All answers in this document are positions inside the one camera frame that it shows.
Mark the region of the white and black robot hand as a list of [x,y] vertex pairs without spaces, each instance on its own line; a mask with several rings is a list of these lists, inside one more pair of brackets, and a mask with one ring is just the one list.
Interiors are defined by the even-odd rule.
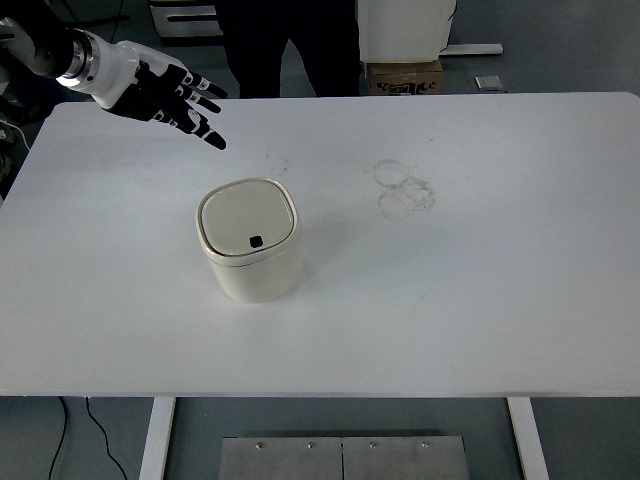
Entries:
[[224,138],[201,113],[203,109],[220,112],[221,108],[206,95],[224,99],[226,91],[178,59],[135,42],[105,44],[101,55],[89,86],[90,95],[103,110],[129,119],[164,123],[218,150],[226,148]]

